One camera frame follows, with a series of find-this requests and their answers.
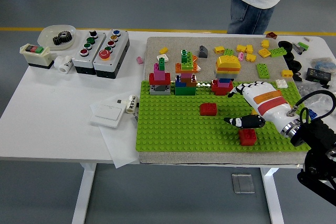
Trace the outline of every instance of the control box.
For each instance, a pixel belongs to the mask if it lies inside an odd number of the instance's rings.
[[[50,48],[25,44],[20,47],[20,54],[24,55],[30,66],[39,68],[51,68],[54,64],[51,58]]]
[[[102,32],[90,31],[82,41],[82,48],[73,57],[73,65],[77,73],[96,74],[93,61],[106,39]]]
[[[97,76],[115,79],[130,46],[127,31],[111,30],[93,61]]]
[[[306,80],[319,82],[322,85],[326,85],[331,80],[331,73],[323,72],[317,69],[308,68]]]

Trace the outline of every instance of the yellow floor line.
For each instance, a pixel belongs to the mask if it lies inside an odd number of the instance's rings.
[[[42,31],[44,27],[0,27],[0,31]],[[109,30],[109,28],[77,28],[78,30]],[[150,31],[163,33],[200,33],[200,34],[225,34],[226,30],[181,30],[181,29],[127,29],[127,31]],[[273,31],[277,35],[302,35],[302,36],[336,36],[336,33],[320,31]]]

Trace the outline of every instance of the table leg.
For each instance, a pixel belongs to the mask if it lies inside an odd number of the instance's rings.
[[[72,224],[84,224],[86,211],[89,204],[91,187],[94,178],[94,172],[96,171],[96,165],[93,163],[80,163],[84,168],[82,183],[78,193],[75,213],[73,214]]]
[[[260,168],[271,222],[272,224],[284,224],[277,188],[273,178],[273,173],[277,170],[278,168]]]

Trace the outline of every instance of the white plate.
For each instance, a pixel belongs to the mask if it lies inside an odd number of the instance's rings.
[[[58,36],[62,31],[69,31],[72,36],[72,40],[66,43],[62,43],[56,46],[53,42],[53,38]],[[50,50],[64,50],[69,48],[75,40],[76,29],[73,26],[69,25],[55,25],[48,26],[42,30],[38,36],[37,43],[42,47],[49,47]]]

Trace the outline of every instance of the jeans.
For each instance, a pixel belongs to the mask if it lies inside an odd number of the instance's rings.
[[[228,34],[264,34],[274,7],[259,9],[242,0],[231,1],[231,23]]]

